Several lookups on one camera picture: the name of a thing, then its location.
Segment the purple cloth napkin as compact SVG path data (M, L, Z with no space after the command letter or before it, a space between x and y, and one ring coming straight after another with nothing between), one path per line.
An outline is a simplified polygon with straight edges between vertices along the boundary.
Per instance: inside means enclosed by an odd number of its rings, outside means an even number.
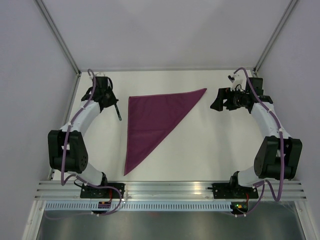
M128 98L124 175L128 175L176 128L207 89Z

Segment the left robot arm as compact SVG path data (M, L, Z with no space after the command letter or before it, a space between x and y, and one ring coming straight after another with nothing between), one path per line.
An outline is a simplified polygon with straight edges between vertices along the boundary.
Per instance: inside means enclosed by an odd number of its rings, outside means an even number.
M107 176L89 163L89 154L84 135L95 118L106 108L114 107L118 120L122 120L113 92L112 80L107 76L94 76L92 86L81 98L80 107L74 116L58 130L48 133L49 165L60 171L60 183L64 186L74 177L98 198L109 193Z

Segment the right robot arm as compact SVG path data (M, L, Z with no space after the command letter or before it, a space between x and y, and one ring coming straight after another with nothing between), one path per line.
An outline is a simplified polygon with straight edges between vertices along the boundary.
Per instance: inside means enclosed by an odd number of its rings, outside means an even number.
M296 176L303 144L300 139L293 138L280 123L272 98L264 94L262 78L250 77L245 88L242 88L243 79L239 75L229 75L228 78L232 85L218 90L210 108L218 112L223 109L247 109L263 137L253 165L235 172L230 178L228 192L239 198L247 187L262 180L292 180Z

